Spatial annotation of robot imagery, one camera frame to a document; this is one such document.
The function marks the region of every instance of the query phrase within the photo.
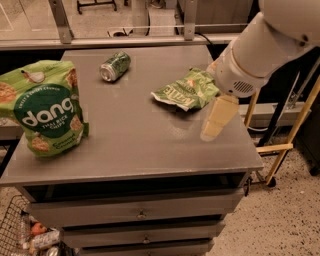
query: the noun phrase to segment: snack bag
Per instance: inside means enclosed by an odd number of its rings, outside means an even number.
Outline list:
[[[88,135],[70,61],[43,60],[0,76],[0,117],[20,124],[37,156],[53,156]]]
[[[158,101],[177,105],[188,111],[203,108],[218,92],[219,89],[208,72],[193,68],[183,79],[166,85],[151,95]]]

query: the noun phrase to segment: speckled floor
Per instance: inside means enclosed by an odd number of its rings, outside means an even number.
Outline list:
[[[274,159],[263,158],[262,176]],[[253,185],[227,215],[226,227],[207,256],[320,255],[320,176],[311,176],[309,168],[302,150],[291,150],[275,176],[276,187]],[[0,219],[17,193],[0,189]]]

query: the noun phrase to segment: crumpled chip bag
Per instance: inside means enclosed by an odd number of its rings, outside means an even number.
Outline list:
[[[151,92],[151,95],[157,101],[188,111],[205,107],[218,93],[209,72],[192,68],[184,78]]]
[[[42,60],[0,76],[0,117],[18,123],[37,156],[53,156],[88,136],[70,61]]]

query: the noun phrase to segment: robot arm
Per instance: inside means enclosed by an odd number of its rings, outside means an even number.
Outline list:
[[[261,12],[207,69],[224,95],[203,125],[205,140],[231,120],[237,98],[251,96],[278,68],[320,45],[319,0],[260,0],[259,5]]]

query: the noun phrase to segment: cabinet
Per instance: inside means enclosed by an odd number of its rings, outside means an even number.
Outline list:
[[[131,66],[113,84],[100,79],[99,65],[117,49],[65,53],[90,137],[52,159],[34,157],[22,137],[0,185],[16,186],[30,213],[81,255],[203,255],[261,159],[239,115],[204,142],[205,109],[180,111],[150,95],[190,66],[205,68],[205,46],[122,50]]]

